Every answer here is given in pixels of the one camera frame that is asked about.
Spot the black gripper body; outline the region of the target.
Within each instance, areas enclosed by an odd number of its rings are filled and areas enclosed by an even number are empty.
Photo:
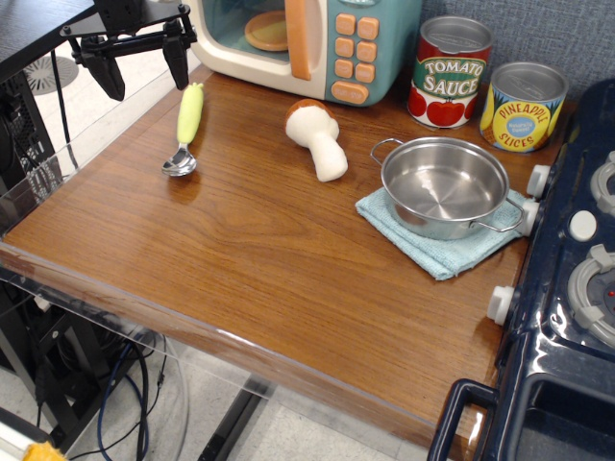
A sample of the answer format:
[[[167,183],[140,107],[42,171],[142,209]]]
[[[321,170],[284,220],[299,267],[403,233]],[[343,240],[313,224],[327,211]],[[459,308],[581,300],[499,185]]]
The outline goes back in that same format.
[[[96,1],[94,13],[61,27],[78,55],[123,57],[186,50],[197,40],[190,7],[162,1]]]

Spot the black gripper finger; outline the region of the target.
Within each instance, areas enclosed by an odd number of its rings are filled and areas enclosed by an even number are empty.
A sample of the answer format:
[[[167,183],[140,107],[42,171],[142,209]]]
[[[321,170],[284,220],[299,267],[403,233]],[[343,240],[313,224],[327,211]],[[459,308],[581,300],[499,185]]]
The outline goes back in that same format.
[[[176,88],[183,90],[188,85],[188,65],[183,28],[178,19],[163,26],[162,52]]]
[[[108,58],[95,53],[82,52],[83,66],[105,93],[115,101],[123,101],[125,83],[115,58]]]

